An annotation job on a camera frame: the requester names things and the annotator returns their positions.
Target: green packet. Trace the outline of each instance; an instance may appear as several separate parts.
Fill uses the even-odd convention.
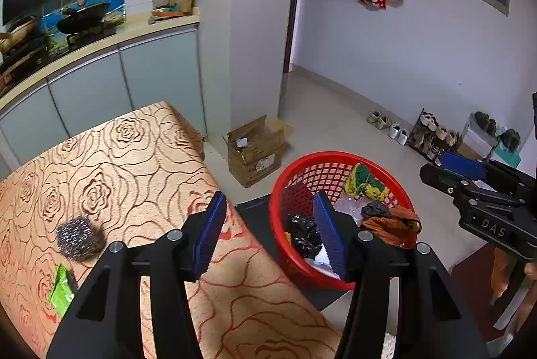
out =
[[[56,313],[63,318],[74,297],[75,295],[71,291],[67,280],[67,268],[60,265],[56,272],[56,282],[50,294],[49,302],[56,309]]]

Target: tiled floor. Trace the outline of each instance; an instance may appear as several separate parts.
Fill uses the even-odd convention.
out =
[[[459,214],[452,198],[421,182],[420,167],[426,160],[390,139],[387,130],[379,131],[367,123],[366,117],[373,109],[359,106],[355,100],[296,72],[288,75],[285,91],[280,117],[294,128],[294,133],[279,171],[244,188],[229,173],[227,162],[206,144],[205,163],[234,205],[271,193],[281,170],[301,156],[316,151],[347,151],[376,162],[401,183],[422,220],[418,240],[431,245],[448,270],[484,245],[458,226]]]

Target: rose patterned tablecloth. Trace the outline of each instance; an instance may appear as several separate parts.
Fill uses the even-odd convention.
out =
[[[200,135],[161,102],[65,141],[0,183],[0,302],[38,356],[59,323],[48,302],[57,266],[80,285],[96,262],[61,256],[56,226],[85,213],[107,242],[129,246],[180,228],[218,190],[202,151]],[[155,358],[147,278],[141,290],[144,354]],[[339,333],[229,204],[209,271],[187,294],[205,358],[334,357]]]

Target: red plastic basket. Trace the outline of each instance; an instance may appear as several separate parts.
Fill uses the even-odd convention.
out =
[[[280,251],[280,265],[287,276],[299,287],[354,289],[354,283],[344,283],[324,275],[309,265],[285,237],[283,218],[289,213],[313,216],[313,195],[325,191],[332,203],[336,202],[352,168],[362,162],[371,174],[390,190],[384,203],[414,210],[410,198],[394,177],[376,163],[360,156],[340,151],[323,151],[304,156],[281,173],[270,198],[269,218],[272,233]],[[416,245],[416,238],[405,244]]]

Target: silver bolt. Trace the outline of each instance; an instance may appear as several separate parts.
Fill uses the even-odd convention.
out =
[[[369,230],[362,230],[358,233],[358,238],[364,242],[369,242],[373,240],[373,233]]]
[[[421,253],[421,254],[429,254],[431,252],[431,247],[428,246],[426,243],[424,242],[420,242],[417,246],[416,246],[416,250],[418,251],[418,253]]]
[[[114,241],[108,246],[108,250],[112,253],[119,253],[123,249],[122,241]]]
[[[179,241],[183,237],[183,232],[181,230],[170,230],[166,237],[172,242]]]

